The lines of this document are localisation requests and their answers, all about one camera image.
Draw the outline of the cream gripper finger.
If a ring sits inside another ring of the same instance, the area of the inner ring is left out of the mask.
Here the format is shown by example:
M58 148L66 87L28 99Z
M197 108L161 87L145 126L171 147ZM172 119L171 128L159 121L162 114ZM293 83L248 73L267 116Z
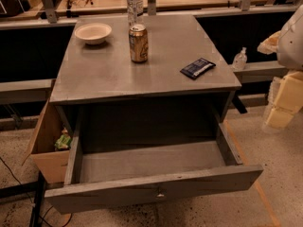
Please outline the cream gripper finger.
M290 71L283 78L274 77L264 112L264 129L284 130L302 108L303 72Z

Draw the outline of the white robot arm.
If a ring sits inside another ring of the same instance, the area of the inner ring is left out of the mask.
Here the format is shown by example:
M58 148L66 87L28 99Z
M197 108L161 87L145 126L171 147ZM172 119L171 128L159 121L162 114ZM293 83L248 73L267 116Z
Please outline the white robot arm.
M280 31L259 44L258 52L276 53L277 62L288 70L270 85L262 125L268 132L282 131L303 108L303 5Z

